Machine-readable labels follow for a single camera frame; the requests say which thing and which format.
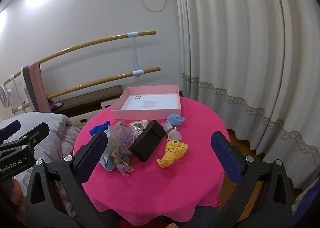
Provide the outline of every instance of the purple fabric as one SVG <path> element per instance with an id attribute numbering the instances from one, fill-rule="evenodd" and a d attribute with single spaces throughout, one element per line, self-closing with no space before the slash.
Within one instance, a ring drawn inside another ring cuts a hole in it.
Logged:
<path id="1" fill-rule="evenodd" d="M 315 185 L 306 193 L 306 195 L 301 200 L 297 210 L 293 215 L 293 225 L 296 224 L 300 218 L 306 213 L 310 205 L 312 204 L 313 200 L 320 192 L 320 178 L 315 183 Z"/>

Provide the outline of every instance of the white curtain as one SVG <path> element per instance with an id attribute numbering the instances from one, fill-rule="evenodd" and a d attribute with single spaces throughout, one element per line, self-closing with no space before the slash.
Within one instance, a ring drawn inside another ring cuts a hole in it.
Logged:
<path id="1" fill-rule="evenodd" d="M 295 188 L 320 166 L 316 0 L 177 0 L 183 94 L 207 105 Z"/>

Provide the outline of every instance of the bed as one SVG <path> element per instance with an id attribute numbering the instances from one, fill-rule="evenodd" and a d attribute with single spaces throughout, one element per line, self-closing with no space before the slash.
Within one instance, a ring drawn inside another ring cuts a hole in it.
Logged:
<path id="1" fill-rule="evenodd" d="M 20 121 L 21 128 L 14 135 L 4 141 L 4 143 L 18 140 L 30 129 L 33 129 L 40 123 L 45 122 L 48 124 L 50 132 L 43 141 L 35 146 L 35 158 L 43 159 L 46 163 L 48 163 L 60 161 L 66 155 L 72 154 L 73 146 L 80 129 L 72 126 L 71 121 L 67 116 L 53 113 L 28 112 L 1 122 L 0 129 L 4 128 L 15 120 Z M 25 170 L 14 177 L 20 183 L 24 196 L 27 195 L 31 172 L 32 168 Z M 57 186 L 69 215 L 74 217 L 75 213 L 70 202 L 68 201 L 62 185 L 57 182 Z"/>

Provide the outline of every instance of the screw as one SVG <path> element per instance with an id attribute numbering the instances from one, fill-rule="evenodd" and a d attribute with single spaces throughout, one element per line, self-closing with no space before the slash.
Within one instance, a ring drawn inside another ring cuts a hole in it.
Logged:
<path id="1" fill-rule="evenodd" d="M 254 161 L 254 157 L 253 156 L 246 156 L 245 159 L 249 162 L 253 162 Z"/>
<path id="2" fill-rule="evenodd" d="M 41 165 L 41 164 L 42 164 L 42 159 L 37 159 L 36 165 L 38 166 L 38 165 Z"/>
<path id="3" fill-rule="evenodd" d="M 64 157 L 64 161 L 65 162 L 69 162 L 71 160 L 72 160 L 72 156 L 71 155 L 67 155 L 67 156 Z"/>
<path id="4" fill-rule="evenodd" d="M 277 159 L 277 160 L 276 160 L 276 164 L 277 164 L 278 166 L 282 166 L 282 165 L 283 165 L 283 163 L 282 163 L 282 161 L 281 161 L 280 159 Z"/>

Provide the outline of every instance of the round table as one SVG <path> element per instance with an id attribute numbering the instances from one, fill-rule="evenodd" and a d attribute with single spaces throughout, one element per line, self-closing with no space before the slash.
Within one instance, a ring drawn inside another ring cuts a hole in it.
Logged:
<path id="1" fill-rule="evenodd" d="M 218 206 L 218 193 L 223 182 L 223 168 L 211 148 L 211 135 L 221 131 L 229 139 L 222 120 L 208 107 L 181 97 L 182 116 L 179 126 L 183 142 L 188 144 L 185 155 L 166 168 L 160 168 L 156 159 L 164 155 L 165 136 L 147 162 L 131 156 L 135 170 L 124 177 L 115 169 L 106 171 L 97 164 L 83 188 L 98 211 L 115 210 L 131 224 L 141 226 L 157 216 L 167 216 L 178 222 L 189 221 L 196 205 Z M 112 118 L 111 107 L 94 116 L 79 133 L 74 153 L 87 144 L 89 130 Z M 125 120 L 127 124 L 134 120 Z"/>

